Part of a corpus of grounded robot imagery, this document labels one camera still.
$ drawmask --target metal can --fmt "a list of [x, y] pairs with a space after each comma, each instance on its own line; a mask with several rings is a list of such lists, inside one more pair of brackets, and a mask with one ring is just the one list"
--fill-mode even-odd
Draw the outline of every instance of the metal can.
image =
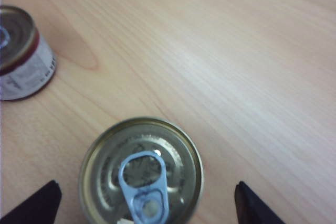
[[32, 17], [14, 6], [0, 7], [1, 100], [29, 96], [55, 72], [56, 58]]
[[[88, 150], [79, 177], [79, 199], [92, 224], [129, 223], [128, 205], [118, 181], [128, 156], [154, 151], [166, 168], [169, 215], [166, 223], [186, 223], [203, 189], [200, 155], [190, 137], [176, 125], [157, 118], [122, 121], [102, 133]], [[123, 171], [128, 185], [140, 187], [158, 178], [152, 159], [139, 159]]]

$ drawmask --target can label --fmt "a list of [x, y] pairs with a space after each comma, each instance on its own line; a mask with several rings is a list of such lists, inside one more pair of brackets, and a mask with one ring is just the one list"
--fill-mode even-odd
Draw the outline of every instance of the can label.
[[0, 77], [1, 100], [14, 100], [38, 91], [51, 78], [56, 58], [40, 34], [39, 43], [31, 57], [12, 72]]

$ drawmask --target silver pull tab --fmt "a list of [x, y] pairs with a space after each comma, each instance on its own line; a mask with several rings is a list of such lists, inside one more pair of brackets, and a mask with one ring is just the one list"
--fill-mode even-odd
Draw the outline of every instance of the silver pull tab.
[[[161, 174], [157, 181], [143, 187], [131, 187], [123, 178], [126, 164], [131, 160], [151, 156], [161, 165]], [[167, 177], [164, 160], [151, 151], [138, 152], [128, 156], [120, 165], [119, 184], [135, 224], [164, 224], [169, 214]]]
[[0, 49], [7, 46], [11, 37], [5, 27], [0, 26]]

